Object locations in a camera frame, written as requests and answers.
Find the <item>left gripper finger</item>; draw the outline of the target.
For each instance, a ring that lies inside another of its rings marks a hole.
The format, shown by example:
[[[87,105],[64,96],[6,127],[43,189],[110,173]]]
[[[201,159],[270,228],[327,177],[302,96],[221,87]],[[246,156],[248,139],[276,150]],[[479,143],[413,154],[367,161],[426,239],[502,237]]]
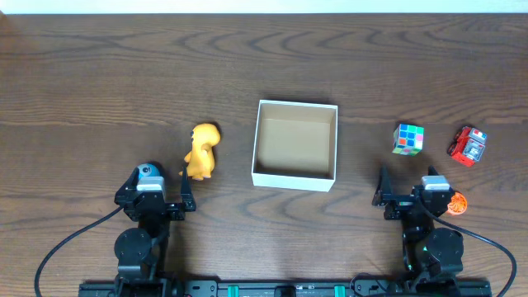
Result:
[[[136,191],[139,182],[139,169],[136,167],[125,183],[120,187],[119,193],[126,193],[128,191]]]
[[[191,191],[191,184],[188,179],[187,170],[184,167],[181,172],[181,190],[180,196],[183,202],[193,202],[194,196]]]

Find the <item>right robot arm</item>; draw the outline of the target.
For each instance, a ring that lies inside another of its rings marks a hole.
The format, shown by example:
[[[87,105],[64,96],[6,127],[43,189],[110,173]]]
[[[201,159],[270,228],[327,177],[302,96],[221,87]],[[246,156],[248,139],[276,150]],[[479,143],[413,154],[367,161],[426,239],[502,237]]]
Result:
[[[403,234],[403,263],[407,272],[389,285],[390,293],[461,296],[456,275],[463,270],[463,236],[448,228],[437,228],[434,220],[448,210],[455,194],[434,167],[408,195],[393,191],[386,167],[379,171],[379,183],[372,205],[383,206],[386,220],[399,220]]]

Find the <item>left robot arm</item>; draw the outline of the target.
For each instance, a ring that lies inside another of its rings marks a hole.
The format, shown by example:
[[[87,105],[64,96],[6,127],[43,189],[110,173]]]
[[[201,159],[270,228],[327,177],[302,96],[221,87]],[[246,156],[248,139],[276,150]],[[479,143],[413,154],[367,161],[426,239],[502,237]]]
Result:
[[[180,202],[165,201],[165,180],[156,166],[141,164],[115,194],[115,203],[138,224],[116,239],[118,274],[112,296],[183,296],[184,285],[164,272],[170,223],[196,210],[186,170]]]

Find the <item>white cardboard box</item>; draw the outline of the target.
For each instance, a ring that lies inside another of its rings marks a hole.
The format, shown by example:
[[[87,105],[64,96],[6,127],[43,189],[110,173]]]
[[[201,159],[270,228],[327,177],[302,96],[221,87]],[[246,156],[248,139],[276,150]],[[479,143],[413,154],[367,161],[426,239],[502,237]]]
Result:
[[[337,174],[338,106],[261,100],[252,152],[254,186],[328,192]]]

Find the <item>red toy car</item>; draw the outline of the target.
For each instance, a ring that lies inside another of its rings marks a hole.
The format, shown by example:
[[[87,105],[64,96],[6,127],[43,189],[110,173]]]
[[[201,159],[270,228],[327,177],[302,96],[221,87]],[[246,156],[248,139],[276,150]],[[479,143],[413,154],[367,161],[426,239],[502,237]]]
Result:
[[[447,154],[456,162],[472,167],[478,163],[486,148],[488,136],[472,126],[461,128],[447,149]]]

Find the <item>blue grey ball toy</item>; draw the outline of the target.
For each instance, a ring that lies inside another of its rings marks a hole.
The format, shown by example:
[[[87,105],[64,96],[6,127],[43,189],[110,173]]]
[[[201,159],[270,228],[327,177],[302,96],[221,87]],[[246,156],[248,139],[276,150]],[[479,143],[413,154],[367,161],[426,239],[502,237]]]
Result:
[[[161,176],[159,169],[152,163],[140,164],[138,165],[137,169],[139,171],[139,176],[138,176],[139,180],[144,177],[160,177]]]

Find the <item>orange round disc toy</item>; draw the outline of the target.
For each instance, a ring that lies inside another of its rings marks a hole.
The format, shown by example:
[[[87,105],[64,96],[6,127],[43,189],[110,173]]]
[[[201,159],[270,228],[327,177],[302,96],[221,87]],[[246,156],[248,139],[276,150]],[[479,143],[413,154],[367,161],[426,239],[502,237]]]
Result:
[[[461,192],[456,191],[447,205],[447,212],[451,215],[462,215],[467,209],[467,199]]]

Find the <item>colourful puzzle cube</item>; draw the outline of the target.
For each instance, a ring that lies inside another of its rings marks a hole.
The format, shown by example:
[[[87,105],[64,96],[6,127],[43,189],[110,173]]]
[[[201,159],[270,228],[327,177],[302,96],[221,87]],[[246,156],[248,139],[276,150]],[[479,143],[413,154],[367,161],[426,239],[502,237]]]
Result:
[[[423,149],[425,129],[421,126],[399,124],[393,133],[392,153],[415,156]]]

